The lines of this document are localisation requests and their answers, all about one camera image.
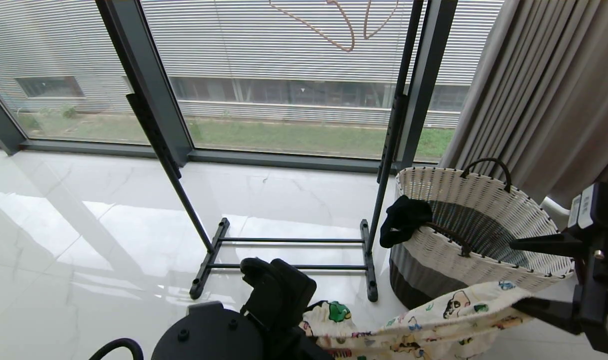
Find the hanging rope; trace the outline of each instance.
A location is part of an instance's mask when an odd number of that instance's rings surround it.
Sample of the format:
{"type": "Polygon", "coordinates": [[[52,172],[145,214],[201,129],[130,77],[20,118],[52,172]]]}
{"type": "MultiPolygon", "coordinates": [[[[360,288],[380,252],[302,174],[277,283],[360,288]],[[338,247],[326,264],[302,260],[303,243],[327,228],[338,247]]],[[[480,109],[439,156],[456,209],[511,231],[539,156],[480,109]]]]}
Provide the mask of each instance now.
{"type": "Polygon", "coordinates": [[[340,48],[341,50],[344,50],[345,52],[349,53],[350,51],[352,51],[355,48],[355,31],[352,29],[352,24],[350,23],[350,20],[348,19],[348,16],[346,15],[345,11],[343,10],[342,5],[340,5],[340,3],[338,3],[336,0],[326,0],[326,4],[327,5],[333,4],[334,6],[337,7],[337,9],[340,11],[340,13],[342,13],[342,16],[343,16],[343,18],[344,18],[344,20],[346,22],[346,25],[348,25],[348,29],[350,30],[350,47],[345,47],[344,45],[338,43],[337,41],[329,38],[328,36],[326,36],[326,34],[324,34],[322,32],[322,30],[317,29],[316,27],[314,27],[313,25],[311,25],[311,23],[309,23],[308,21],[304,20],[303,18],[300,18],[299,16],[296,16],[294,14],[291,14],[290,12],[288,12],[288,11],[286,11],[284,9],[281,9],[281,7],[278,7],[277,5],[274,5],[272,3],[272,0],[268,0],[268,3],[274,9],[279,10],[279,11],[283,12],[284,14],[286,14],[287,16],[290,16],[291,18],[293,18],[293,19],[299,21],[300,23],[306,25],[311,30],[313,30],[314,32],[316,32],[320,36],[322,36],[322,38],[326,39],[326,41],[328,41],[329,43],[335,45],[336,47],[340,48]]]}
{"type": "Polygon", "coordinates": [[[386,20],[384,20],[384,22],[382,22],[382,25],[380,25],[377,29],[375,29],[375,31],[373,31],[371,34],[367,34],[368,33],[368,15],[370,14],[370,3],[372,2],[372,0],[368,0],[368,3],[366,4],[366,14],[364,15],[364,39],[368,40],[370,38],[372,38],[375,34],[377,34],[377,32],[379,30],[382,30],[382,28],[384,27],[384,25],[386,25],[386,23],[388,23],[388,21],[390,20],[390,18],[393,17],[393,15],[395,14],[395,10],[397,10],[397,8],[399,7],[399,0],[397,0],[395,2],[395,7],[393,7],[393,11],[390,12],[389,16],[386,18],[386,20]]]}

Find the white label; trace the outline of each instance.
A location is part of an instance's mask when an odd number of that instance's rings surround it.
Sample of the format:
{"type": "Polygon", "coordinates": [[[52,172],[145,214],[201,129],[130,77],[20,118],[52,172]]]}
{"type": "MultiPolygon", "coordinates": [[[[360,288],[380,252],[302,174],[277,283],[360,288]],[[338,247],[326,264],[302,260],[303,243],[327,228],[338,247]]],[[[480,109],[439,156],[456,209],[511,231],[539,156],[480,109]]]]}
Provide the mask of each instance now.
{"type": "Polygon", "coordinates": [[[577,225],[579,225],[580,229],[584,229],[592,225],[592,219],[590,218],[590,206],[592,205],[592,190],[594,187],[595,184],[592,184],[582,191],[580,213],[577,216],[577,225]]]}
{"type": "Polygon", "coordinates": [[[582,194],[579,194],[573,199],[573,204],[571,205],[571,214],[568,217],[568,227],[577,224],[577,215],[580,213],[580,203],[582,202],[582,194]]]}

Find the black round motor housing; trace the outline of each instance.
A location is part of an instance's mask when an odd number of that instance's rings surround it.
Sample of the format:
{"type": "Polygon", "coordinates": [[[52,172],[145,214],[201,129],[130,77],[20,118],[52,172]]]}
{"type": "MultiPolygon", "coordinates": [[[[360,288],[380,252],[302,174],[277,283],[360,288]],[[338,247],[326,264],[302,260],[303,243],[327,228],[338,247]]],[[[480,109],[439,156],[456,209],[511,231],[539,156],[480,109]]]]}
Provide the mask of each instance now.
{"type": "Polygon", "coordinates": [[[188,315],[157,342],[152,360],[262,360],[263,341],[253,323],[220,302],[189,306],[188,315]]]}

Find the curtain fold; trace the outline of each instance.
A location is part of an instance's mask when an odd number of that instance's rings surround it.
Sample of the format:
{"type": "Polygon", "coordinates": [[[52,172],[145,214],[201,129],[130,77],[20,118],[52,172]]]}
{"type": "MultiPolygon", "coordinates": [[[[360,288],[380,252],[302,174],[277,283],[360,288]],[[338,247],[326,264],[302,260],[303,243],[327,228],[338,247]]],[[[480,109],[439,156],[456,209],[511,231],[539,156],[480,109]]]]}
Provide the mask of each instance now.
{"type": "MultiPolygon", "coordinates": [[[[608,1],[507,1],[440,166],[499,158],[536,201],[608,181],[608,1]]],[[[501,178],[489,163],[473,171],[501,178]]]]}

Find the laundry basket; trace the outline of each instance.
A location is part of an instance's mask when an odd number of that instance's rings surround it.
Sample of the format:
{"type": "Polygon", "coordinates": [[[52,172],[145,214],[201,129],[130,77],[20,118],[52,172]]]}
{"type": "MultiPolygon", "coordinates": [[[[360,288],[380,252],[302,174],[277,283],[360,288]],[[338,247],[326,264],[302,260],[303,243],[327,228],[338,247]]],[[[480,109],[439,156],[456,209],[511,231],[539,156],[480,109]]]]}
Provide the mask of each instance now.
{"type": "Polygon", "coordinates": [[[434,223],[391,249],[391,286],[409,309],[481,282],[506,281],[535,292],[573,274],[568,257],[509,247],[512,240],[558,230],[537,203],[510,184],[507,167],[497,159],[477,160],[463,171],[404,169],[397,174],[397,196],[403,194],[427,201],[434,223]],[[497,162],[506,183],[470,173],[484,161],[497,162]]]}

